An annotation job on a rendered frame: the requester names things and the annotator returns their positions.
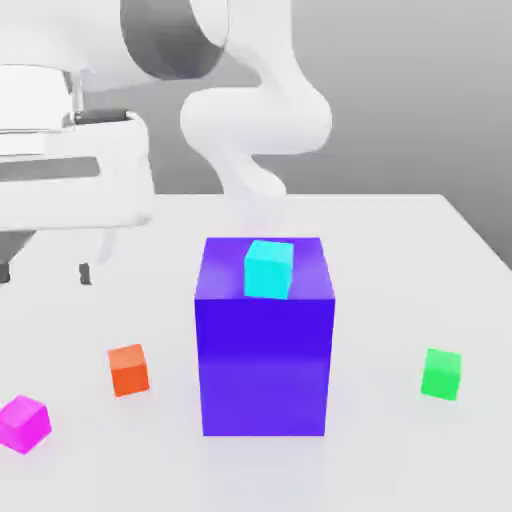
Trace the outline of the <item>large purple box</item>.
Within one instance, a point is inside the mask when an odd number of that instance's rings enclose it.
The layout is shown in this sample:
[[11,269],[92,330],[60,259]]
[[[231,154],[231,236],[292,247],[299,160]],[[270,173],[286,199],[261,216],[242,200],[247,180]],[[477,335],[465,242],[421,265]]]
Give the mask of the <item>large purple box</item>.
[[207,238],[194,297],[206,436],[325,432],[335,294],[319,238],[293,238],[285,300],[244,294],[251,241]]

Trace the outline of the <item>small green cube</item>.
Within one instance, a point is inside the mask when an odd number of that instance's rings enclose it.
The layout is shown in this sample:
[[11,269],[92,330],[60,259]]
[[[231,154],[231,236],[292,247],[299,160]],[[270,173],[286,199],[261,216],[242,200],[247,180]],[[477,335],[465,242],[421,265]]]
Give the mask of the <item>small green cube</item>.
[[447,401],[457,399],[461,380],[459,353],[428,348],[421,380],[422,394]]

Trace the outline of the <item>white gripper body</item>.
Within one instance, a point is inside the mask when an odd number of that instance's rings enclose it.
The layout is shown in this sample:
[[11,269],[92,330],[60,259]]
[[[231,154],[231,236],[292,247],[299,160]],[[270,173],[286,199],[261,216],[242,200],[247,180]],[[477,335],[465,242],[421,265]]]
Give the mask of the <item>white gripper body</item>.
[[155,188],[145,122],[129,110],[68,114],[59,130],[0,131],[0,164],[69,164],[91,158],[92,177],[0,183],[0,232],[139,226],[153,214]]

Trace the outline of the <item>small cyan cube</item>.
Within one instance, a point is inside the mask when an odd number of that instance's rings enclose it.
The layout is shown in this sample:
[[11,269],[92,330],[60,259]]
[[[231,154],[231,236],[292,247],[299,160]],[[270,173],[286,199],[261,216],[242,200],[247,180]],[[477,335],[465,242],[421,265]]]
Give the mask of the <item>small cyan cube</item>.
[[294,245],[254,240],[244,257],[244,294],[253,298],[288,298],[294,268]]

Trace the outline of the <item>small magenta cube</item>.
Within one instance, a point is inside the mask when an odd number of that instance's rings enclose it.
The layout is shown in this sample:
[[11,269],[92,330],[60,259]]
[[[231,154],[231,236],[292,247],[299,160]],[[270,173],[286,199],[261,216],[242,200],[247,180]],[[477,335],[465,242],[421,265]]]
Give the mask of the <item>small magenta cube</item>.
[[52,432],[45,404],[16,396],[0,410],[0,445],[27,454]]

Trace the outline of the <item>small orange cube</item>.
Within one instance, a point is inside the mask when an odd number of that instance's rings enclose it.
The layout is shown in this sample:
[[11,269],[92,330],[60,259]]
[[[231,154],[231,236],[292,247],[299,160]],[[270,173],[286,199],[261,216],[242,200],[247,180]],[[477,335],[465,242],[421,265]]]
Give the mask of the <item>small orange cube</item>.
[[116,397],[150,389],[147,362],[140,344],[111,349],[108,360]]

